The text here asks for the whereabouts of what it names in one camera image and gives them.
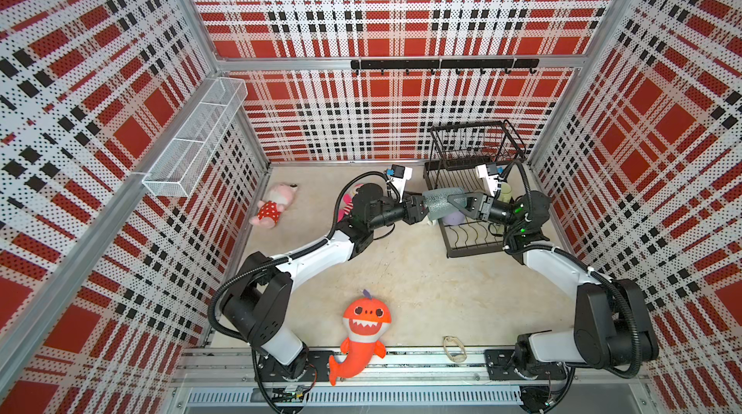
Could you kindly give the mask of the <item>purple plastic cup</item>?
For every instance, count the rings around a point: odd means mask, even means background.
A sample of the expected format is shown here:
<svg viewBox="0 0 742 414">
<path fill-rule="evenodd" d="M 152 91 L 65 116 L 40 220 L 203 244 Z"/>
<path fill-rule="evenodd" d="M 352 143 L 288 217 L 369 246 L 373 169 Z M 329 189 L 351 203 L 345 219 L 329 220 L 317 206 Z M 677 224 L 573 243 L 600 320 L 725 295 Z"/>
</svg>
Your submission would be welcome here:
<svg viewBox="0 0 742 414">
<path fill-rule="evenodd" d="M 442 224 L 447 227 L 457 227 L 466 222 L 467 217 L 460 211 L 452 212 L 442 218 Z"/>
</svg>

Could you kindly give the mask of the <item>teal translucent plastic cup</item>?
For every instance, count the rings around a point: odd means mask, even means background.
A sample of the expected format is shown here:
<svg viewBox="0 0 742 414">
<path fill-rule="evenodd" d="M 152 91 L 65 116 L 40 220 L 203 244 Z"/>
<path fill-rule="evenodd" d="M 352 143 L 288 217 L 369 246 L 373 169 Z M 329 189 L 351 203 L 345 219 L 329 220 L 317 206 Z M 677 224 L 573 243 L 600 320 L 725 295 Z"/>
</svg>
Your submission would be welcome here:
<svg viewBox="0 0 742 414">
<path fill-rule="evenodd" d="M 422 193 L 424 205 L 428 209 L 427 222 L 430 225 L 438 223 L 440 218 L 457 211 L 457 208 L 448 201 L 451 195 L 462 195 L 465 191 L 462 188 L 440 188 L 425 191 Z"/>
</svg>

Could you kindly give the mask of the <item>light green ceramic mug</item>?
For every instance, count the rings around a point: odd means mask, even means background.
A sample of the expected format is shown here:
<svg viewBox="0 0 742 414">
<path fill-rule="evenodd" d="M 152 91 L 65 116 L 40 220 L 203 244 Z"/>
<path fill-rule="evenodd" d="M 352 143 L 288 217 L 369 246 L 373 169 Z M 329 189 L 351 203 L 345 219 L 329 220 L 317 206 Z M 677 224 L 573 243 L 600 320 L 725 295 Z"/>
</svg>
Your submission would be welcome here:
<svg viewBox="0 0 742 414">
<path fill-rule="evenodd" d="M 512 187 L 507 182 L 500 184 L 500 195 L 498 196 L 499 201 L 504 203 L 511 203 L 513 199 Z"/>
</svg>

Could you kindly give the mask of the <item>black wire dish rack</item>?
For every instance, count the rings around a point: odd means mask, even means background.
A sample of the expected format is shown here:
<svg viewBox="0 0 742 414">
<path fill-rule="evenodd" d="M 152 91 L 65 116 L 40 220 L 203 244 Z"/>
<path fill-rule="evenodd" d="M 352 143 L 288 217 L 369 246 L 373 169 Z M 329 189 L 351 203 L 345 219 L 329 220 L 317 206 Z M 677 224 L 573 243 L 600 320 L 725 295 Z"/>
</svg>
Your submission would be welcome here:
<svg viewBox="0 0 742 414">
<path fill-rule="evenodd" d="M 424 166 L 429 189 L 462 188 L 465 192 L 487 192 L 475 167 L 496 162 L 500 174 L 510 161 L 524 161 L 526 146 L 508 121 L 448 124 L 430 129 L 432 147 Z M 446 256 L 450 259 L 499 252 L 504 245 L 504 227 L 467 218 L 464 224 L 447 227 L 439 222 Z"/>
</svg>

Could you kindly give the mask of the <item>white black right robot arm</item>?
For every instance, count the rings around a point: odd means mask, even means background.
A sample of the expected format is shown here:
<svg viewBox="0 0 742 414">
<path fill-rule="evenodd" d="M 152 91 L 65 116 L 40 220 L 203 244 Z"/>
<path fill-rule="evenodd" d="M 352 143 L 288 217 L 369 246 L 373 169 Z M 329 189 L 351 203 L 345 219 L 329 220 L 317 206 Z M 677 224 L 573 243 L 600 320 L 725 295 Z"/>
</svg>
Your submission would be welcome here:
<svg viewBox="0 0 742 414">
<path fill-rule="evenodd" d="M 519 336 L 515 367 L 536 375 L 547 365 L 604 370 L 635 377 L 660 353 L 643 291 L 636 282 L 614 279 L 551 244 L 542 227 L 551 200 L 529 192 L 506 203 L 483 193 L 453 194 L 448 202 L 465 216 L 504 227 L 504 251 L 557 286 L 574 304 L 574 323 L 563 331 Z"/>
</svg>

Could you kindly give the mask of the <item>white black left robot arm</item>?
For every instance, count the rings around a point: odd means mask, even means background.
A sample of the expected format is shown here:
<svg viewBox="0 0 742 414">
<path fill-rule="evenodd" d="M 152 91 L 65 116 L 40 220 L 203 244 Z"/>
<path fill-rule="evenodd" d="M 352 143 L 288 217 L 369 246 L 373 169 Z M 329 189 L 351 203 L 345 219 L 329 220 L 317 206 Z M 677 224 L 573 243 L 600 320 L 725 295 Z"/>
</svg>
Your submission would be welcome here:
<svg viewBox="0 0 742 414">
<path fill-rule="evenodd" d="M 373 183 L 361 185 L 352 208 L 334 218 L 330 231 L 318 240 L 276 257 L 250 255 L 238 274 L 214 293 L 208 320 L 214 331 L 246 342 L 256 353 L 284 369 L 307 365 L 307 345 L 285 324 L 294 291 L 310 279 L 363 253 L 378 228 L 403 222 L 417 224 L 427 216 L 423 195 L 403 194 Z"/>
</svg>

